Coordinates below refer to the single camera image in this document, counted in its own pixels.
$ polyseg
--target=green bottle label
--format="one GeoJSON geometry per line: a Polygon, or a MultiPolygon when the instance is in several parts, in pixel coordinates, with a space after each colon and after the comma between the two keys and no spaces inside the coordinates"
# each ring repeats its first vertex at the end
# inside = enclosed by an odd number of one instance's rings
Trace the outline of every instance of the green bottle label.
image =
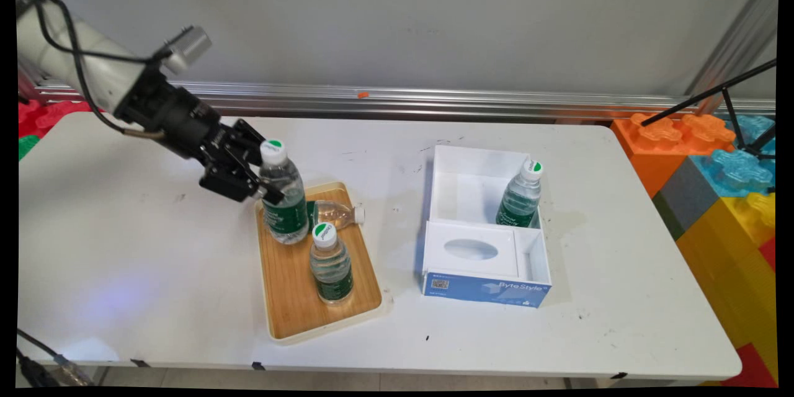
{"type": "Polygon", "coordinates": [[[535,212],[536,211],[532,211],[529,214],[511,213],[510,210],[505,208],[503,202],[501,205],[499,205],[499,211],[496,213],[496,224],[528,228],[530,226],[530,222],[532,221],[532,217],[535,215],[535,212]]]}
{"type": "Polygon", "coordinates": [[[309,217],[309,228],[314,228],[317,222],[314,221],[314,200],[306,202],[306,215],[309,217]]]}
{"type": "Polygon", "coordinates": [[[277,208],[264,202],[264,223],[273,230],[273,233],[289,234],[306,225],[306,197],[292,207],[277,208]]]}
{"type": "Polygon", "coordinates": [[[352,290],[352,266],[350,266],[348,274],[335,283],[323,283],[317,278],[314,278],[314,283],[317,284],[317,291],[320,292],[320,296],[329,301],[338,301],[341,298],[345,298],[352,290]]]}

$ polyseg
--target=plastic water bottle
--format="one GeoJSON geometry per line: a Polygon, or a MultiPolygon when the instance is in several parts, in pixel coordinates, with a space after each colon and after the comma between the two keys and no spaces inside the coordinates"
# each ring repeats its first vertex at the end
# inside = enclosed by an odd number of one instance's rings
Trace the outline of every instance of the plastic water bottle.
{"type": "Polygon", "coordinates": [[[348,225],[354,223],[361,225],[364,222],[364,208],[354,207],[351,210],[341,203],[330,200],[306,202],[306,211],[309,214],[309,227],[312,228],[318,223],[328,222],[334,224],[337,230],[341,230],[348,225]]]}
{"type": "Polygon", "coordinates": [[[326,304],[337,304],[350,296],[352,268],[345,242],[337,238],[337,228],[330,223],[320,223],[311,230],[311,272],[317,285],[317,294],[326,304]]]}
{"type": "Polygon", "coordinates": [[[502,204],[496,213],[497,225],[529,227],[541,200],[543,166],[529,157],[521,165],[518,176],[508,183],[502,204]]]}
{"type": "Polygon", "coordinates": [[[278,205],[262,198],[264,222],[270,235],[282,244],[297,244],[306,237],[309,219],[306,215],[306,193],[303,190],[298,168],[287,157],[287,149],[279,140],[267,140],[260,146],[262,167],[259,176],[262,182],[278,188],[283,194],[278,205]]]}

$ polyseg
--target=gray wall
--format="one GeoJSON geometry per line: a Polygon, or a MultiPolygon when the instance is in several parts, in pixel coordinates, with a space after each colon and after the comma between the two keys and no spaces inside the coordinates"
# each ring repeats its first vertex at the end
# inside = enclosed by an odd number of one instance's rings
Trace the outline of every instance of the gray wall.
{"type": "Polygon", "coordinates": [[[186,24],[182,79],[683,94],[747,0],[65,0],[148,55],[186,24]]]}
{"type": "MultiPolygon", "coordinates": [[[[762,63],[773,60],[777,57],[777,36],[766,46],[758,59],[752,66],[759,66],[762,63]]],[[[754,78],[735,86],[729,90],[731,97],[777,97],[775,81],[777,80],[777,68],[763,72],[754,78]]]]}

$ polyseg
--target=white table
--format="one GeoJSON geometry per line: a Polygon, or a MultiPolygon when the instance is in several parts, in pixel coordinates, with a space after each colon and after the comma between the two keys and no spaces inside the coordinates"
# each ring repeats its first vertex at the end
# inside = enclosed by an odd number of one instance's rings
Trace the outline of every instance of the white table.
{"type": "Polygon", "coordinates": [[[306,185],[345,182],[363,203],[365,241],[394,300],[388,314],[273,344],[253,202],[199,187],[195,160],[71,114],[19,164],[17,325],[81,364],[670,380],[740,372],[608,128],[247,121],[286,142],[306,185]],[[553,287],[539,309],[421,295],[418,236],[436,143],[544,162],[553,287]]]}

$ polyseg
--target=wooden tray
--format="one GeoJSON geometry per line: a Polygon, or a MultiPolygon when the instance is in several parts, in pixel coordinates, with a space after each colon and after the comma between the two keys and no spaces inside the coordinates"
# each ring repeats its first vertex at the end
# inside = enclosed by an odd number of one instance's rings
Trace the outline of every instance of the wooden tray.
{"type": "MultiPolygon", "coordinates": [[[[341,182],[307,189],[306,201],[310,200],[330,200],[351,207],[347,189],[341,182]]],[[[350,253],[354,279],[352,295],[343,303],[329,306],[317,295],[309,267],[311,234],[298,244],[281,244],[270,235],[262,219],[263,210],[262,202],[257,202],[256,227],[259,230],[264,300],[270,337],[274,341],[290,344],[376,316],[375,310],[382,307],[383,295],[358,225],[350,225],[338,232],[350,253]]]]}

